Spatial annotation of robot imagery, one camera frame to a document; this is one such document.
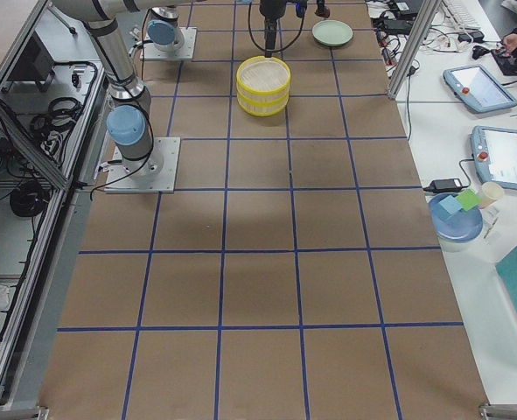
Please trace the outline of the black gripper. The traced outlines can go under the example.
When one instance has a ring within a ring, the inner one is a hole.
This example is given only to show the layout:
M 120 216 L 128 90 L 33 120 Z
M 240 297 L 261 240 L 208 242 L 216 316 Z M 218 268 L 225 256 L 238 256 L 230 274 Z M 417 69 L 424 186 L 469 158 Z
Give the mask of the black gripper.
M 278 21 L 284 16 L 286 10 L 285 0 L 260 0 L 259 11 L 264 18 L 264 56 L 271 57 L 276 47 L 276 34 Z
M 316 0 L 315 15 L 320 18 L 328 18 L 330 16 L 330 9 L 325 4 L 325 0 Z

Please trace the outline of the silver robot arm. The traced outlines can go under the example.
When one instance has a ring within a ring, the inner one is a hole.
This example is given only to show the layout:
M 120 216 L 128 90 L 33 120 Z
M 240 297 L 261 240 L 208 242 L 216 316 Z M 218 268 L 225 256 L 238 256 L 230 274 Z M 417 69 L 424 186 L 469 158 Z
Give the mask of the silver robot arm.
M 270 57 L 273 53 L 280 53 L 284 49 L 292 46 L 300 37 L 304 26 L 304 20 L 306 11 L 308 8 L 307 1 L 260 1 L 259 12 L 264 19 L 264 46 L 260 46 L 254 37 L 254 33 L 251 29 L 251 1 L 243 1 L 244 4 L 248 4 L 248 15 L 247 15 L 247 27 L 248 34 L 251 38 L 252 43 L 255 47 L 264 53 L 265 57 Z M 289 42 L 288 45 L 280 49 L 276 49 L 276 35 L 277 26 L 279 20 L 284 16 L 287 4 L 295 4 L 295 12 L 297 18 L 300 19 L 300 27 L 296 37 Z M 164 8 L 152 8 L 150 9 L 151 19 L 146 26 L 146 33 L 155 46 L 158 47 L 180 47 L 180 35 L 181 31 L 178 27 L 178 13 L 174 10 L 173 6 L 167 6 Z
M 184 5 L 184 1 L 55 1 L 65 15 L 83 23 L 109 79 L 109 94 L 116 106 L 132 105 L 148 113 L 150 94 L 137 76 L 115 16 L 154 8 Z

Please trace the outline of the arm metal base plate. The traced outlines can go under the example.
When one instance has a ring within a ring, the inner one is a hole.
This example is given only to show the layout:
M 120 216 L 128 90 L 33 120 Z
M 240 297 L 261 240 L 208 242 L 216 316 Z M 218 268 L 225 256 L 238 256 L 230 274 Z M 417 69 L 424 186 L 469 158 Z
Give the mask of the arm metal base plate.
M 178 169 L 179 137 L 156 137 L 149 160 L 133 162 L 123 160 L 118 147 L 111 165 L 104 191 L 106 193 L 173 193 Z
M 177 39 L 168 45 L 147 42 L 143 46 L 141 58 L 148 61 L 192 60 L 195 51 L 196 36 L 196 27 L 179 27 Z

